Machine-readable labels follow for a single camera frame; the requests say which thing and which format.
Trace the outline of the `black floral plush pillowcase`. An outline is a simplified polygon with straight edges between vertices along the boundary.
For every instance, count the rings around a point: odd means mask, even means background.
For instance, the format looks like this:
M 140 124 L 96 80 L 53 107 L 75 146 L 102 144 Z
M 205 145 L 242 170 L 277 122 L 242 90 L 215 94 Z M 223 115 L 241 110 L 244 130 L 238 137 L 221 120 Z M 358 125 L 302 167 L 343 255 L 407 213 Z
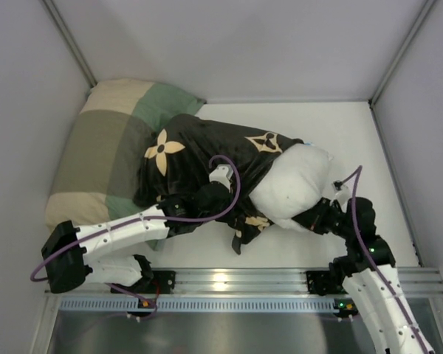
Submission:
M 273 222 L 258 211 L 249 194 L 288 148 L 302 143 L 279 133 L 242 125 L 200 119 L 189 114 L 173 117 L 149 138 L 138 170 L 133 201 L 149 207 L 169 195 L 190 195 L 209 182 L 210 163 L 220 156 L 232 161 L 241 177 L 237 204 L 221 221 L 234 229 L 236 254 Z

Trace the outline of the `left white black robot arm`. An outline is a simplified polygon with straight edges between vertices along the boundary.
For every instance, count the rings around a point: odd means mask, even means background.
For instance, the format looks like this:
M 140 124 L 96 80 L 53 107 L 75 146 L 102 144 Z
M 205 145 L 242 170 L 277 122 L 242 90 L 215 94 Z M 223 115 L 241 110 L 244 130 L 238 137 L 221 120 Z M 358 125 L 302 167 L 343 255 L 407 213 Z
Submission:
M 191 233 L 217 219 L 232 199 L 228 187 L 210 182 L 192 195 L 171 195 L 142 212 L 108 223 L 76 226 L 61 222 L 41 249 L 49 288 L 62 294 L 89 283 L 127 288 L 147 284 L 153 278 L 149 261 L 138 254 L 118 257 L 117 251 Z

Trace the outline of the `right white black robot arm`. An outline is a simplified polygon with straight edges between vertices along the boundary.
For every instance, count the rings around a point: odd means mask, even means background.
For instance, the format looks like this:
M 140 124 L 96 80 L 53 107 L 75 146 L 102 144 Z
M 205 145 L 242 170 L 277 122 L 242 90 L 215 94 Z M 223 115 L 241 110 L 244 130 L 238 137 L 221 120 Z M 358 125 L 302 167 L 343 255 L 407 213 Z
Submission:
M 376 213 L 367 198 L 353 198 L 342 208 L 321 198 L 297 222 L 318 235 L 341 237 L 346 255 L 334 258 L 325 271 L 307 271 L 310 294 L 347 294 L 338 301 L 338 317 L 359 315 L 377 353 L 434 353 L 406 299 L 396 261 L 387 242 L 377 234 Z

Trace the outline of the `white pillow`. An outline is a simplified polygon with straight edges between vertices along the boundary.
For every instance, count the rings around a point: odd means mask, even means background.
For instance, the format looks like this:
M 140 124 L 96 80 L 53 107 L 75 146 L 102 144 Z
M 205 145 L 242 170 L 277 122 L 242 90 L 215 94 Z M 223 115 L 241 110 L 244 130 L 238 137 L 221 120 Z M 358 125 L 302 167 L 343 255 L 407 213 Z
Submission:
M 272 163 L 250 193 L 256 210 L 277 226 L 303 232 L 294 217 L 311 209 L 322 198 L 332 157 L 312 145 L 296 144 Z

